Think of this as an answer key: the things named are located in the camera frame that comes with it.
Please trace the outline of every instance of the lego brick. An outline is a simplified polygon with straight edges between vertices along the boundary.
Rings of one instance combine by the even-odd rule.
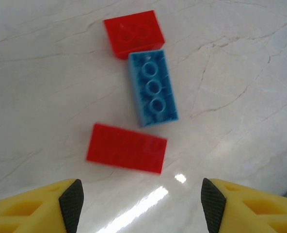
[[[87,161],[161,173],[167,139],[96,123]]]
[[[164,51],[130,53],[128,67],[140,125],[178,120]]]
[[[154,11],[104,20],[113,53],[126,60],[137,51],[158,50],[165,43]]]

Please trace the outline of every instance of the white marble countertop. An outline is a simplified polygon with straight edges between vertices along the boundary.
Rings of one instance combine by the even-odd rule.
[[[138,129],[102,20],[154,9],[178,122],[160,176],[85,161],[96,121]],[[287,191],[287,1],[0,1],[0,198],[81,179],[79,233],[206,233],[204,177]]]

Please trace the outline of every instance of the lego stud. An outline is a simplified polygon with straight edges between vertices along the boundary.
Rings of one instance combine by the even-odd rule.
[[[147,39],[151,34],[151,30],[146,24],[139,24],[136,26],[136,35],[140,39]]]
[[[158,80],[150,80],[145,85],[145,92],[150,95],[154,96],[161,92],[162,85]]]
[[[142,73],[147,78],[154,77],[159,71],[159,68],[155,62],[146,62],[142,67]]]
[[[159,114],[164,111],[166,103],[162,98],[154,98],[149,103],[149,110],[154,114]]]
[[[130,31],[130,28],[121,24],[118,32],[118,40],[122,43],[129,43],[133,38],[134,35]]]

